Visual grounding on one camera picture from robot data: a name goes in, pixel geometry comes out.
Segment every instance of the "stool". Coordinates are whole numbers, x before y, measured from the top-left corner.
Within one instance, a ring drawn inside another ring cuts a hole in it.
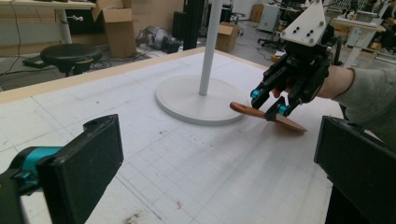
[[[69,77],[72,69],[73,75],[90,70],[91,64],[102,58],[102,52],[85,44],[61,44],[43,49],[40,57],[44,63],[57,66],[61,73]]]

